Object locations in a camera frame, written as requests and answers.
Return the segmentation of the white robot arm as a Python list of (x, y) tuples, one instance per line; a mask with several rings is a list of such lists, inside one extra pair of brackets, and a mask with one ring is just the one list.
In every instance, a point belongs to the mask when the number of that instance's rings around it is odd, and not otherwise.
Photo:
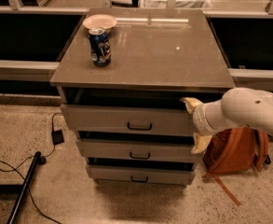
[(196, 127), (193, 154), (205, 151), (212, 137), (227, 129), (249, 127), (273, 136), (272, 92), (234, 88), (215, 102), (202, 103), (193, 97), (183, 97), (180, 101), (193, 116)]

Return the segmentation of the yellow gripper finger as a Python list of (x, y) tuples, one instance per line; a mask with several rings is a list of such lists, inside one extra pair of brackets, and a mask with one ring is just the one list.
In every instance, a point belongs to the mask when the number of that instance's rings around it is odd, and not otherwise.
[(184, 103), (189, 114), (193, 114), (196, 107), (202, 105), (202, 102), (199, 99), (193, 97), (183, 97), (180, 101)]
[(211, 135), (200, 135), (199, 133), (194, 133), (194, 146), (191, 153), (198, 154), (204, 152), (211, 140)]

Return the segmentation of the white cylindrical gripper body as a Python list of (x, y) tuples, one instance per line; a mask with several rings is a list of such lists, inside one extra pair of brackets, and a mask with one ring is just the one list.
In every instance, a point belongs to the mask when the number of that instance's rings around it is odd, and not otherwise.
[(196, 106), (193, 121), (201, 135), (214, 135), (228, 128), (220, 101)]

